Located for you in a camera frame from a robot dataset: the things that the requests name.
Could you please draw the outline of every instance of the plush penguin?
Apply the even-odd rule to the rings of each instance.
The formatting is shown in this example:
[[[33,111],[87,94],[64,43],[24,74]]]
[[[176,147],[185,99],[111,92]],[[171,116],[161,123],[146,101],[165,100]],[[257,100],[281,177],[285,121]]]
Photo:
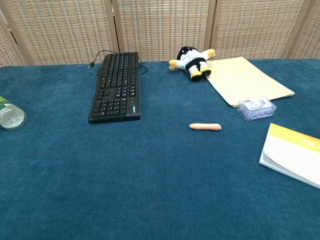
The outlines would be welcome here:
[[[215,56],[214,49],[208,49],[199,52],[192,46],[184,46],[181,48],[177,60],[169,61],[169,69],[184,69],[193,81],[198,81],[202,76],[209,76],[211,69],[207,64],[207,60]]]

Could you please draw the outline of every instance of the keyboard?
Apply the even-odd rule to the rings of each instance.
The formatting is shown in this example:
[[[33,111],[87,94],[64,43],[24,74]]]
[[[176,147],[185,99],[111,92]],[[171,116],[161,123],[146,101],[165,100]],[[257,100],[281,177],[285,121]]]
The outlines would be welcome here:
[[[141,118],[138,56],[138,52],[126,52],[104,57],[88,117],[89,123]]]

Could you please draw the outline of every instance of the sausage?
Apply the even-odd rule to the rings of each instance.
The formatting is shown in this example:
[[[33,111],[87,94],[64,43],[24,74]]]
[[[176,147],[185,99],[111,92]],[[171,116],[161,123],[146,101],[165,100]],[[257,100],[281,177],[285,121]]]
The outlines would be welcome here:
[[[192,123],[189,125],[191,129],[196,130],[221,130],[222,127],[218,123]]]

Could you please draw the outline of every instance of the book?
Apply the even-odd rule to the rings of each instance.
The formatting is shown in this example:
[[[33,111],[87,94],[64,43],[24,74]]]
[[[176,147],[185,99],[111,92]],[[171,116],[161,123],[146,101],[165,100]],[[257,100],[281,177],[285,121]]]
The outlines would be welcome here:
[[[320,189],[320,139],[271,123],[259,163]]]
[[[221,97],[232,107],[246,99],[266,97],[274,100],[295,93],[274,80],[244,57],[208,61],[211,68],[206,78]]]

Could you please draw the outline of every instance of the black cable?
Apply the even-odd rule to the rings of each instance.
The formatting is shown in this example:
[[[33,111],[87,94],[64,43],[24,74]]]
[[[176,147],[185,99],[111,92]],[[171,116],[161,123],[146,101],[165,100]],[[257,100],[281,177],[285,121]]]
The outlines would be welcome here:
[[[95,61],[97,60],[97,57],[98,57],[99,53],[102,53],[102,52],[111,52],[111,53],[114,53],[114,54],[119,54],[119,52],[110,51],[110,50],[101,50],[101,51],[98,51],[98,53],[96,54],[95,59],[93,60],[93,62],[90,62],[90,63],[89,63],[88,69],[92,68],[92,67],[95,65]]]
[[[145,72],[140,73],[139,75],[142,75],[142,74],[145,74],[146,72],[148,72],[148,68],[147,68],[146,66],[142,66],[142,65],[141,65],[141,67],[142,67],[142,68],[145,68]]]

